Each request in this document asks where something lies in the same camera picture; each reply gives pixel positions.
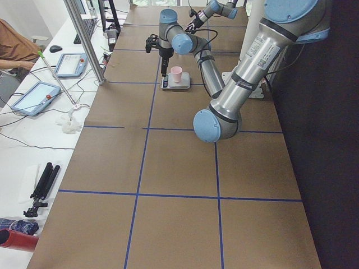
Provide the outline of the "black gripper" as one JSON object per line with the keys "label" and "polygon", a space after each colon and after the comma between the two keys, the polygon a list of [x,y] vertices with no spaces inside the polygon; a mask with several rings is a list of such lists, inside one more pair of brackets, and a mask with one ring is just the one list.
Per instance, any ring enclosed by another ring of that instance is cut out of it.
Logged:
{"label": "black gripper", "polygon": [[[146,52],[150,53],[152,49],[159,49],[158,35],[156,34],[151,34],[146,39],[146,44],[145,44]],[[162,57],[162,62],[161,62],[162,77],[165,77],[167,75],[167,68],[168,68],[168,58]]]}

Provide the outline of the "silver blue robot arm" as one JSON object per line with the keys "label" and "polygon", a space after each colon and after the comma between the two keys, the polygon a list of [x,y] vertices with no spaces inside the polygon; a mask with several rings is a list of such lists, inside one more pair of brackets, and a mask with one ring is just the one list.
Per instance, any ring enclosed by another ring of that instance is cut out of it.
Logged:
{"label": "silver blue robot arm", "polygon": [[213,15],[221,15],[234,19],[237,14],[236,1],[228,1],[225,4],[218,1],[210,1],[199,12],[191,11],[194,17],[192,22],[183,29],[177,22],[177,12],[173,9],[163,9],[159,15],[159,35],[155,41],[155,47],[162,58],[161,76],[165,81],[170,57],[174,53],[186,55],[192,53],[197,61],[202,81],[208,95],[215,99],[224,88],[224,81],[215,65],[211,54],[210,41],[195,35],[197,31]]}
{"label": "silver blue robot arm", "polygon": [[240,109],[266,76],[281,51],[293,44],[324,40],[330,30],[331,1],[265,1],[264,17],[250,48],[223,80],[210,50],[208,40],[195,32],[214,15],[230,19],[237,14],[236,1],[210,1],[199,11],[191,11],[192,21],[186,28],[177,22],[177,12],[164,9],[159,15],[159,32],[146,40],[146,51],[159,51],[162,59],[161,88],[181,87],[182,73],[168,70],[174,54],[193,54],[211,97],[207,108],[196,113],[194,131],[204,142],[217,142],[236,135],[242,126]]}

